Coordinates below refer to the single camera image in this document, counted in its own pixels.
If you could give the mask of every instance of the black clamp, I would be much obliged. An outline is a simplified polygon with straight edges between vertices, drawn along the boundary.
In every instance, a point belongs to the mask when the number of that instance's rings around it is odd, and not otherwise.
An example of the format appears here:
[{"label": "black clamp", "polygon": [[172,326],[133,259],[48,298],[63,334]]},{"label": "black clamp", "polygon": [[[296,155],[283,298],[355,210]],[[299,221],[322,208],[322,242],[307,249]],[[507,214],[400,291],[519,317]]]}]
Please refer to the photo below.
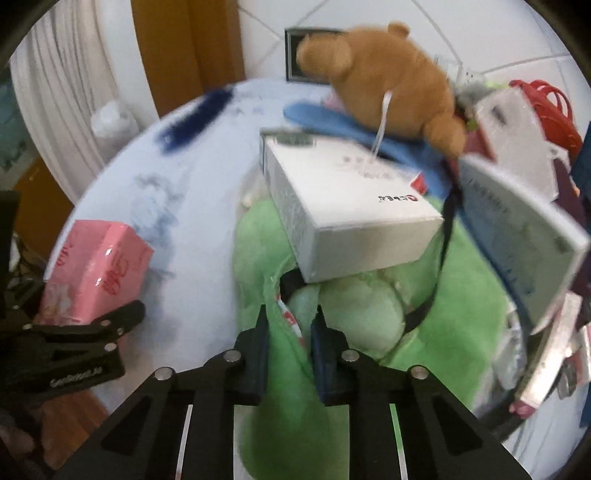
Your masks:
[{"label": "black clamp", "polygon": [[[402,372],[349,349],[345,335],[312,324],[318,394],[327,407],[349,405],[352,480],[401,479],[392,425],[395,406],[410,480],[531,480],[511,454],[426,368]],[[269,326],[256,326],[201,368],[157,369],[91,435],[54,480],[154,479],[176,475],[189,405],[183,480],[233,478],[234,405],[257,406],[266,390]]]},{"label": "black clamp", "polygon": [[312,323],[312,360],[320,399],[349,405],[349,478],[401,478],[391,405],[400,424],[410,480],[531,480],[476,417],[421,365],[382,367],[349,349],[345,335]]},{"label": "black clamp", "polygon": [[0,407],[38,404],[121,377],[116,341],[144,315],[139,300],[76,326],[36,325],[21,309],[7,310],[0,321]]},{"label": "black clamp", "polygon": [[201,368],[157,369],[95,431],[53,480],[175,477],[189,405],[183,478],[233,478],[234,405],[258,405],[267,387],[265,307],[234,348]]}]

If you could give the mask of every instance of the green plush toy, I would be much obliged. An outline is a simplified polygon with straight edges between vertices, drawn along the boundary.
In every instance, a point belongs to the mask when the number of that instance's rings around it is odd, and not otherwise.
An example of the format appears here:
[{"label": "green plush toy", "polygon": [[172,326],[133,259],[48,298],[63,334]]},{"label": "green plush toy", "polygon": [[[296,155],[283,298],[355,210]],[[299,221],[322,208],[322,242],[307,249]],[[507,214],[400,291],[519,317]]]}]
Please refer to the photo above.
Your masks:
[{"label": "green plush toy", "polygon": [[[436,235],[417,261],[300,289],[288,306],[306,345],[320,304],[328,327],[344,332],[351,348],[392,368],[425,365],[471,405],[506,323],[507,301],[496,274],[458,221],[436,301],[421,326],[401,338],[405,313],[433,291],[440,248],[441,235]],[[234,270],[240,328],[254,327],[260,306],[267,307],[269,377],[262,404],[245,420],[241,456],[256,480],[346,480],[348,408],[320,402],[309,350],[276,301],[280,277],[295,267],[273,202],[260,201],[238,224]],[[401,445],[394,409],[393,419]]]}]

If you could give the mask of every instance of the pink box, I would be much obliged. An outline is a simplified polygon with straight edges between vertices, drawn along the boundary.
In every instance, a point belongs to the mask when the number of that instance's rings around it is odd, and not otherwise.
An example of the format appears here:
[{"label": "pink box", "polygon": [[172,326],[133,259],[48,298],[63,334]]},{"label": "pink box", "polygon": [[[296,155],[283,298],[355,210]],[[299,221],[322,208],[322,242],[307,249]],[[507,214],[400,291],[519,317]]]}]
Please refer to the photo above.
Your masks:
[{"label": "pink box", "polygon": [[75,221],[35,322],[87,325],[137,299],[153,253],[129,225]]}]

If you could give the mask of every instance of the white wall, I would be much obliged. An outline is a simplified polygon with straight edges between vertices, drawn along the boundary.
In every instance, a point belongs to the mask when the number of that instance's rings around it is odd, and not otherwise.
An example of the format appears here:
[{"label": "white wall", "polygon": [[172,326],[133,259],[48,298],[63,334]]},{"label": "white wall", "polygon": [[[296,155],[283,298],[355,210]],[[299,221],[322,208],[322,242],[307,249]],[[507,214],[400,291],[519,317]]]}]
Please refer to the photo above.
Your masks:
[{"label": "white wall", "polygon": [[121,100],[129,106],[140,128],[145,129],[159,117],[139,53],[131,0],[96,0],[96,9]]}]

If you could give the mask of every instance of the teddy bear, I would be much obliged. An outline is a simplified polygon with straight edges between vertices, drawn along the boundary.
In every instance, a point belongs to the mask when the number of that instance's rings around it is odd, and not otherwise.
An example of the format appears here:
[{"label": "teddy bear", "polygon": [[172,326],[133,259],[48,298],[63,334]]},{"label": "teddy bear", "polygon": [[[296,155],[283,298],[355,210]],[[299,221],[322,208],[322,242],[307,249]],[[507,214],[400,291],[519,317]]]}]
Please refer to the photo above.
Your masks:
[{"label": "teddy bear", "polygon": [[298,46],[297,63],[313,79],[328,80],[346,110],[363,126],[378,130],[382,101],[391,92],[385,133],[424,138],[447,158],[466,143],[466,126],[454,115],[446,75],[412,41],[410,29],[391,22],[387,30],[358,27],[314,34]]}]

